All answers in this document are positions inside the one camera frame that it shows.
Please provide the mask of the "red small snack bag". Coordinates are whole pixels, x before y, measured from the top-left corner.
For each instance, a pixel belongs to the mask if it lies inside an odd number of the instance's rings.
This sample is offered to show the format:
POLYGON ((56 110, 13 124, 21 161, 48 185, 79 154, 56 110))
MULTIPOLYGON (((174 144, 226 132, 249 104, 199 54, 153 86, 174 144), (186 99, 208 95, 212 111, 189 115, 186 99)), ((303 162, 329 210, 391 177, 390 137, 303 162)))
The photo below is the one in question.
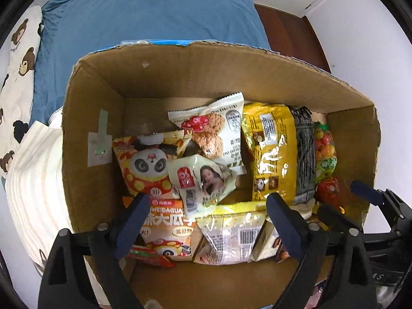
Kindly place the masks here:
POLYGON ((350 202, 350 190, 342 178, 331 176, 318 182, 315 198, 319 203, 327 204, 345 214, 345 207, 350 202))

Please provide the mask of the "brown snack packet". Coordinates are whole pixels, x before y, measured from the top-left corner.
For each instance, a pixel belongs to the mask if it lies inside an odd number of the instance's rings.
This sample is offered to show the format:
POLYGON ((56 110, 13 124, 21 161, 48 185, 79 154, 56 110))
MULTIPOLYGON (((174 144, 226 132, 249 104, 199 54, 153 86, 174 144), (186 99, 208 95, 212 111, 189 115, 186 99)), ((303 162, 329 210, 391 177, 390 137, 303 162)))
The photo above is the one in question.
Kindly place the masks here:
POLYGON ((281 263, 290 257, 272 222, 266 220, 261 233, 256 239, 248 262, 259 262, 274 258, 275 263, 281 263))

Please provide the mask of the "red long snack packet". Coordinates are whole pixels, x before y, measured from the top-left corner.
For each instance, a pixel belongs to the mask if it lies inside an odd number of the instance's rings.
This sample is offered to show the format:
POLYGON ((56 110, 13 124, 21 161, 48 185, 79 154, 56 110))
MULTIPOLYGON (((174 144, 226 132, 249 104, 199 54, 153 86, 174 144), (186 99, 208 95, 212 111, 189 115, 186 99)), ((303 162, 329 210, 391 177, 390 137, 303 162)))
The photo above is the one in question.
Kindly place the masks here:
POLYGON ((171 260, 163 255, 159 255, 156 250, 149 249, 145 246, 133 245, 127 257, 155 267, 172 268, 175 266, 171 260))

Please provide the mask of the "green fruit candy bag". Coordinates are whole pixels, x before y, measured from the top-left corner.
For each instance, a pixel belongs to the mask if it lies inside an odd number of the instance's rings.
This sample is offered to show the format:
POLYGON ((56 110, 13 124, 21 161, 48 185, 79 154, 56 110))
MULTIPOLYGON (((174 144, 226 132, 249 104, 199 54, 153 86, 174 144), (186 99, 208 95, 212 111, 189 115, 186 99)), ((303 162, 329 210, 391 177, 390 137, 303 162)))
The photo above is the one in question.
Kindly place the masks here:
POLYGON ((337 155, 332 133, 328 125, 321 124, 320 121, 315 123, 315 159, 316 175, 315 184, 331 177, 337 166, 337 155))

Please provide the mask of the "black striped snack bag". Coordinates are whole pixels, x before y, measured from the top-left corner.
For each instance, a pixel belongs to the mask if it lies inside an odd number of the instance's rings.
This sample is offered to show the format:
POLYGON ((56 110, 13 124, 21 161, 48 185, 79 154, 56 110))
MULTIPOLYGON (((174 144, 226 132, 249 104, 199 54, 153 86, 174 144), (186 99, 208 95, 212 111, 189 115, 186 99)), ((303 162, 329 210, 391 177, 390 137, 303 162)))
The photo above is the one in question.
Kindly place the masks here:
POLYGON ((315 124, 307 107, 289 107, 289 110, 295 122, 297 140, 297 179, 293 203, 305 204, 315 194, 315 124))

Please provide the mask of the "cream striped blanket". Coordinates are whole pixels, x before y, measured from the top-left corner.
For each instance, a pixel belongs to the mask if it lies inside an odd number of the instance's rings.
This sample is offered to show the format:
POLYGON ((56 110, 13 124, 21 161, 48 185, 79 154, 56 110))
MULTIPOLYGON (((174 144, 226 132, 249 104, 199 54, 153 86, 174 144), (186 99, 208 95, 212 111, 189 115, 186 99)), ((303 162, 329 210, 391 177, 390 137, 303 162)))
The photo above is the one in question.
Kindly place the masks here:
POLYGON ((14 226, 37 272, 44 274, 58 232, 73 231, 62 179, 62 109, 35 121, 8 169, 6 197, 14 226))

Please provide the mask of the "beige barcode snack packet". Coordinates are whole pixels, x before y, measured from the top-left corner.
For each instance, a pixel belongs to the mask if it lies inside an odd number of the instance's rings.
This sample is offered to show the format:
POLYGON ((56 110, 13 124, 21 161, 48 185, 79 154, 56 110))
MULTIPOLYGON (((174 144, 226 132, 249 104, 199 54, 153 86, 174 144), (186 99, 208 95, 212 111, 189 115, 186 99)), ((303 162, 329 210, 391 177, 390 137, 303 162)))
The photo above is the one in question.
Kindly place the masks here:
POLYGON ((221 266, 247 262, 267 217, 263 201, 221 204, 197 218, 202 241, 193 261, 221 266))

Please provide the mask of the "large yellow snack bag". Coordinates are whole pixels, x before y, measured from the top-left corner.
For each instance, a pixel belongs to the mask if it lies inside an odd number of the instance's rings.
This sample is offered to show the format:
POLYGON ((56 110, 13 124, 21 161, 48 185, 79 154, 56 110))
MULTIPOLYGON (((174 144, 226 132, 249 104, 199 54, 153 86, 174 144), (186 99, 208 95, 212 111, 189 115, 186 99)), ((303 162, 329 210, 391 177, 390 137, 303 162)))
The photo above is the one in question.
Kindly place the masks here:
POLYGON ((243 108, 242 132, 253 158, 253 200, 271 193, 292 205, 297 184, 295 121, 285 105, 248 103, 243 108))

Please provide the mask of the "white portrait snack packet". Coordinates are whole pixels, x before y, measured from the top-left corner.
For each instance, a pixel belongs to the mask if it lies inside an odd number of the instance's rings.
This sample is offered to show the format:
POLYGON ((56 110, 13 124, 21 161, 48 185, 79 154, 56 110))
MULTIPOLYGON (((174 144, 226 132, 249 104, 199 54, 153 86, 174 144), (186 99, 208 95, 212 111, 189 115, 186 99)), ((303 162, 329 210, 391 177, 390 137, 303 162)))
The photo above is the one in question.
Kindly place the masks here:
POLYGON ((189 219, 208 216, 236 189, 236 171, 199 155, 169 160, 166 165, 189 219))

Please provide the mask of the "panda orange seed bag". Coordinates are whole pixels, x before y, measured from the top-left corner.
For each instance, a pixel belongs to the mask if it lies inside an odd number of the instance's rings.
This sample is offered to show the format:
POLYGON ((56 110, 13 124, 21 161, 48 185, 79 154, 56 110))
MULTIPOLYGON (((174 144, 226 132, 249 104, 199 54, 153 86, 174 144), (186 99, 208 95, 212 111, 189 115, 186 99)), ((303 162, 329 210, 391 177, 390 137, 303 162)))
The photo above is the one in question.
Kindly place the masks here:
POLYGON ((140 229, 146 248, 172 260, 189 260, 195 222, 171 183, 167 165, 183 157, 192 138, 186 130, 117 138, 112 146, 129 191, 127 206, 139 193, 149 197, 149 214, 140 229))

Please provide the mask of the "cookie white packet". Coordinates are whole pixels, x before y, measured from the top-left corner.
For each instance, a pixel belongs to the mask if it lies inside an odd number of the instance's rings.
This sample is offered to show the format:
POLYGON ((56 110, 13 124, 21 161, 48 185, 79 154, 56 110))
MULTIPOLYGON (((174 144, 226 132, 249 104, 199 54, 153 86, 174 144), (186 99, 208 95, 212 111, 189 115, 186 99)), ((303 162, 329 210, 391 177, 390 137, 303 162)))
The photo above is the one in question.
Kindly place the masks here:
POLYGON ((241 152, 243 108, 244 96, 238 92, 208 106, 171 111, 168 118, 179 128, 192 132, 193 141, 204 157, 243 175, 246 174, 241 152))

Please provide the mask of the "cardboard box blue outside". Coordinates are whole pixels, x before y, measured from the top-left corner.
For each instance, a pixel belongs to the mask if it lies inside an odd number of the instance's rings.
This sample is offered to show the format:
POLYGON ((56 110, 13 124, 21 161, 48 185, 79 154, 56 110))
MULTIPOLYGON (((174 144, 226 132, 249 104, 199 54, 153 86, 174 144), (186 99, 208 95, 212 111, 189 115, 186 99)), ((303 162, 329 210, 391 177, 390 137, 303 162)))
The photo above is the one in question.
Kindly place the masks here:
POLYGON ((324 114, 344 181, 372 184, 381 139, 374 104, 347 83, 296 59, 220 42, 127 44, 88 54, 68 80, 62 177, 77 233, 94 231, 143 198, 130 238, 142 236, 171 268, 128 262, 108 273, 92 247, 93 273, 115 308, 263 308, 309 296, 328 276, 349 277, 340 258, 315 255, 316 272, 291 281, 295 260, 250 262, 278 193, 296 205, 297 126, 291 110, 324 114))

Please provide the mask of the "bear print white pillow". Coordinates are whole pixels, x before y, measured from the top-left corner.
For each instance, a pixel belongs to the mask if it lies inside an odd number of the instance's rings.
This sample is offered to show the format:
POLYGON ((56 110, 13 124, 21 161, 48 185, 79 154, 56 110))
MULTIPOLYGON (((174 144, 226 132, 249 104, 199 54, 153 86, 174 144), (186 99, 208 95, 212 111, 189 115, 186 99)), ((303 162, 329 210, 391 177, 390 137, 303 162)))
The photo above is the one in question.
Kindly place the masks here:
POLYGON ((1 88, 1 176, 6 178, 29 129, 42 10, 27 9, 11 31, 9 65, 1 88))

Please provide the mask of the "blue bed sheet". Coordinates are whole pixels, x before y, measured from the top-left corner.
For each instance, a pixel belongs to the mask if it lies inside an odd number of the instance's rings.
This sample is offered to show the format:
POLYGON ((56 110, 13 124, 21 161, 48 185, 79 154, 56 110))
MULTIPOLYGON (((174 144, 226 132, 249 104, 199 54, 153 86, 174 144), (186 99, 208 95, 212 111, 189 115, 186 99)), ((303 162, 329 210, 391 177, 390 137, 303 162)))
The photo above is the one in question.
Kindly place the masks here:
POLYGON ((64 104, 73 66, 88 53, 135 40, 218 40, 269 49, 253 0, 51 0, 34 73, 31 120, 64 104))

